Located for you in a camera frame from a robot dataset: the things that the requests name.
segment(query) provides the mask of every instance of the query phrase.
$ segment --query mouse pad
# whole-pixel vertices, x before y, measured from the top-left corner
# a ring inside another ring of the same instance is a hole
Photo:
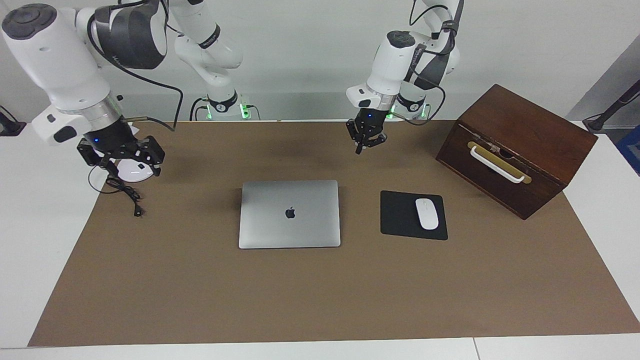
[[[438,212],[438,227],[425,230],[420,225],[416,199],[431,199]],[[444,202],[439,195],[419,193],[380,192],[380,232],[387,235],[408,236],[411,238],[446,240],[447,221]]]

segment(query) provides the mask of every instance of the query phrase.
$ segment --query white mouse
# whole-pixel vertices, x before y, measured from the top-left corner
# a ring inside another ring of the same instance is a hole
[[[418,210],[420,226],[425,230],[434,230],[438,227],[438,212],[431,199],[416,199],[415,208]]]

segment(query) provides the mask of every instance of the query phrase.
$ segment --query brown paper mat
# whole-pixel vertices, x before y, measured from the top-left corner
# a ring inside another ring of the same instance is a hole
[[[605,334],[640,326],[563,194],[522,221],[435,161],[453,122],[182,123],[138,185],[100,195],[30,346]],[[336,179],[342,245],[239,250],[244,181]],[[449,239],[380,233],[380,191],[444,197]]]

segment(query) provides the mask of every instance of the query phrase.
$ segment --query silver laptop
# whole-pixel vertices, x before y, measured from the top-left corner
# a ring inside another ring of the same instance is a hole
[[[338,182],[244,183],[240,249],[340,246]]]

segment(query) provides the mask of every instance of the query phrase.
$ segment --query white wall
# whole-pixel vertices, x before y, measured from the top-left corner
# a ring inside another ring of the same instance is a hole
[[[4,17],[9,12],[9,7],[4,3],[4,0],[0,0],[0,16]]]
[[[605,111],[640,79],[640,36],[611,65],[571,110],[568,118],[582,120]],[[605,127],[636,127],[640,125],[640,101],[636,100],[618,110]]]
[[[28,3],[5,0],[14,8]],[[54,6],[98,6],[107,0],[43,0]],[[408,29],[410,0],[207,0],[222,31],[245,51],[233,75],[237,88],[269,119],[346,118],[356,111],[344,90],[365,81],[373,54],[391,29]],[[637,0],[467,1],[456,41],[462,60],[445,79],[440,119],[455,119],[492,84],[567,115],[640,33]],[[414,26],[425,29],[421,24]],[[47,105],[0,42],[0,102],[30,119]],[[169,53],[144,72],[189,93],[182,113],[204,86]],[[104,70],[113,91],[125,95],[127,115],[172,118],[175,96]]]

